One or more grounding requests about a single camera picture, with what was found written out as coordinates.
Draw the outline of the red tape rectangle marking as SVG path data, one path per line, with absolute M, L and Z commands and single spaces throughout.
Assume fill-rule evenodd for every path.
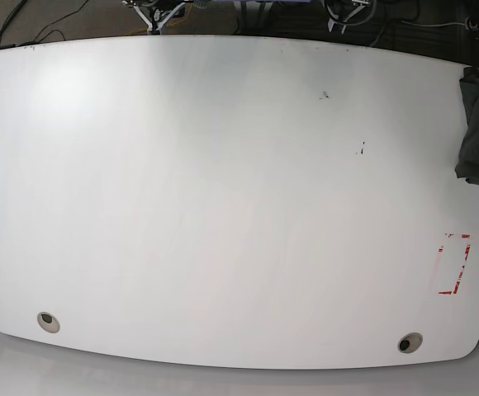
M 471 247 L 471 235 L 447 233 L 439 247 L 434 283 L 438 295 L 458 292 Z

